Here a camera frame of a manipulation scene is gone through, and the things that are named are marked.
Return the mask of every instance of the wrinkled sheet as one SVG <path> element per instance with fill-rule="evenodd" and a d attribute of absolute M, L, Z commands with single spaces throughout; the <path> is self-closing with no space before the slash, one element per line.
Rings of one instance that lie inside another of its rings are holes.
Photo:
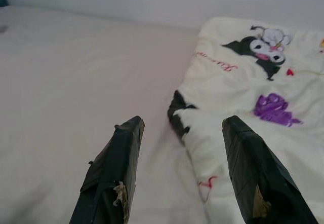
<path fill-rule="evenodd" d="M 0 10 L 1 223 L 68 223 L 114 125 L 145 122 L 130 224 L 206 223 L 166 110 L 195 31 Z"/>
<path fill-rule="evenodd" d="M 264 139 L 324 223 L 324 32 L 212 19 L 177 93 L 171 122 L 183 129 L 211 223 L 244 223 L 222 134 L 232 115 Z"/>

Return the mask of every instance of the black fabric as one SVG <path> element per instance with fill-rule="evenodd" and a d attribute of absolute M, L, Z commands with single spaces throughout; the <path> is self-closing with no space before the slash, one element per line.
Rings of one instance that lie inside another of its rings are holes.
<path fill-rule="evenodd" d="M 187 109 L 187 108 L 196 108 L 196 107 L 192 104 L 186 105 L 183 96 L 180 94 L 180 92 L 175 91 L 173 100 L 168 110 L 168 117 L 173 129 L 175 130 L 175 132 L 180 138 L 182 138 L 182 136 L 185 133 L 189 132 L 190 127 L 184 128 L 181 122 L 181 118 L 178 115 L 174 115 L 174 112 L 179 109 Z"/>
<path fill-rule="evenodd" d="M 8 1 L 7 0 L 0 0 L 0 7 L 4 7 L 8 5 Z"/>
<path fill-rule="evenodd" d="M 139 116 L 115 126 L 109 143 L 90 162 L 70 224 L 122 224 L 128 221 L 143 130 L 144 122 Z M 119 189 L 126 190 L 119 191 L 125 196 L 117 196 Z"/>
<path fill-rule="evenodd" d="M 258 134 L 232 116 L 223 122 L 223 136 L 230 178 L 246 223 L 317 223 L 288 170 Z"/>

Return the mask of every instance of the white blanket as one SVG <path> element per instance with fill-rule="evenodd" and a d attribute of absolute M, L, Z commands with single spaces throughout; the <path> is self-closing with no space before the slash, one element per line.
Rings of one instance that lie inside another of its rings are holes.
<path fill-rule="evenodd" d="M 244 223 L 222 135 L 222 121 L 232 115 L 265 140 L 324 223 L 323 38 L 324 32 L 230 18 L 212 19 L 202 28 L 178 89 L 186 106 L 173 116 L 185 129 L 181 136 L 211 223 Z M 269 122 L 253 113 L 259 97 L 271 93 L 288 103 L 290 120 L 270 115 Z"/>

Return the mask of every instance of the kuromi character print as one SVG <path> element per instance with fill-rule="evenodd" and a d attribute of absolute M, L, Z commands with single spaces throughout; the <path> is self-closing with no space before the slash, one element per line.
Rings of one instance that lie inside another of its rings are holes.
<path fill-rule="evenodd" d="M 267 79 L 273 81 L 273 75 L 278 73 L 280 65 L 286 58 L 282 53 L 291 42 L 291 38 L 279 29 L 252 26 L 250 30 L 261 30 L 257 36 L 248 36 L 240 42 L 233 41 L 224 47 L 232 49 L 239 55 L 248 55 L 257 58 L 256 63 L 261 66 L 267 74 Z"/>

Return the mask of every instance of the purple print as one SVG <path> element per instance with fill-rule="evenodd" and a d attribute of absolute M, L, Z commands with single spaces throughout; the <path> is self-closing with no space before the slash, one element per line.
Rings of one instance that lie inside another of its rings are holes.
<path fill-rule="evenodd" d="M 282 124 L 290 127 L 293 124 L 302 124 L 299 119 L 294 119 L 291 111 L 285 111 L 288 107 L 281 96 L 271 93 L 267 97 L 261 95 L 255 105 L 253 113 L 262 120 Z"/>

